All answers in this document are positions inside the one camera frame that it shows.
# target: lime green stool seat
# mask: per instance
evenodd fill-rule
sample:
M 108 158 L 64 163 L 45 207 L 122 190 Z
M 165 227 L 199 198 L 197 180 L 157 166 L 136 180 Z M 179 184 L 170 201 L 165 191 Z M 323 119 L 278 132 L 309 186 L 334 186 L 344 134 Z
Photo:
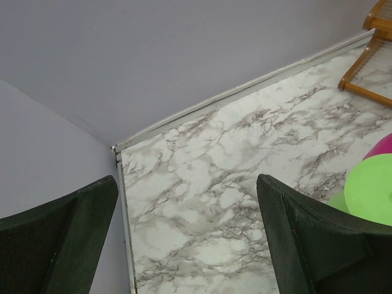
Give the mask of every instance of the lime green stool seat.
M 344 195 L 350 214 L 392 225 L 392 154 L 369 157 L 354 167 Z
M 336 208 L 344 213 L 350 213 L 347 205 L 345 204 L 344 191 L 340 191 L 333 195 L 327 203 L 329 206 Z

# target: wall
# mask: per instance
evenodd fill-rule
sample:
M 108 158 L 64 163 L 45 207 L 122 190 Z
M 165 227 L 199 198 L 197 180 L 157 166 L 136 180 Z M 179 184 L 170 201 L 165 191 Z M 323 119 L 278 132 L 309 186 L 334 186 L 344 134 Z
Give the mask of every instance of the wall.
M 376 0 L 0 2 L 0 78 L 113 145 L 361 32 Z
M 116 174 L 108 147 L 0 81 L 0 218 Z M 128 293 L 120 200 L 91 294 Z

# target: white baseboard trim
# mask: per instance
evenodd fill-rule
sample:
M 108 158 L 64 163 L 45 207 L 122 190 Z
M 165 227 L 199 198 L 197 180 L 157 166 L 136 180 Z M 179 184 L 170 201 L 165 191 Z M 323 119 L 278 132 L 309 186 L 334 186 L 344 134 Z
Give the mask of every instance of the white baseboard trim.
M 118 181 L 119 181 L 119 197 L 121 200 L 122 209 L 122 221 L 124 222 L 124 234 L 125 234 L 125 245 L 127 254 L 127 265 L 128 265 L 128 278 L 129 278 L 129 289 L 130 294 L 137 294 L 136 280 L 135 280 L 135 263 L 134 253 L 132 251 L 132 242 L 130 238 L 130 227 L 129 227 L 129 216 L 128 216 L 128 205 L 125 193 L 124 173 L 123 173 L 123 158 L 121 153 L 116 154 Z
M 209 98 L 197 105 L 189 107 L 175 115 L 169 116 L 156 124 L 142 130 L 136 135 L 131 136 L 126 141 L 113 146 L 112 148 L 117 152 L 136 145 L 137 143 L 152 138 L 155 135 L 166 132 L 190 119 L 196 118 L 204 113 L 207 113 L 217 107 L 221 107 L 225 104 L 233 102 L 237 99 L 245 97 L 253 92 L 263 89 L 271 84 L 277 83 L 278 81 L 284 80 L 292 75 L 302 72 L 312 66 L 323 63 L 337 55 L 340 55 L 346 51 L 359 47 L 369 42 L 373 30 L 361 33 L 349 40 L 341 42 L 331 48 L 328 48 L 316 55 L 309 58 L 304 58 L 298 62 L 295 62 L 289 66 L 275 70 L 274 72 L 268 73 L 262 77 L 256 78 L 255 80 L 249 81 L 241 86 L 235 87 L 231 90 L 223 92 L 212 98 Z

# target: floor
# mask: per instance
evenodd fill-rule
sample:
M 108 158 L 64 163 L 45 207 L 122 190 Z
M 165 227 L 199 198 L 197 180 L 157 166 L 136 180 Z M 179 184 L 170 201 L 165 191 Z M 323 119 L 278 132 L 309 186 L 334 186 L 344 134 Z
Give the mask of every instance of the floor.
M 391 54 L 392 42 L 386 41 L 351 82 L 385 97 L 392 97 L 392 64 L 386 62 Z
M 139 294 L 279 293 L 257 176 L 326 202 L 391 132 L 391 110 L 336 89 L 362 50 L 122 152 Z

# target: pink object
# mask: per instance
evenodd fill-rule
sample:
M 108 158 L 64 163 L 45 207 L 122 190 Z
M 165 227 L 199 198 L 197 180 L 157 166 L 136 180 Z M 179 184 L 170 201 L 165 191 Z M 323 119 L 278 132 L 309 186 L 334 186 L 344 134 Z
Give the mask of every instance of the pink object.
M 367 159 L 368 157 L 392 153 L 392 134 L 389 134 L 385 138 L 381 139 L 370 151 L 365 155 L 363 159 Z

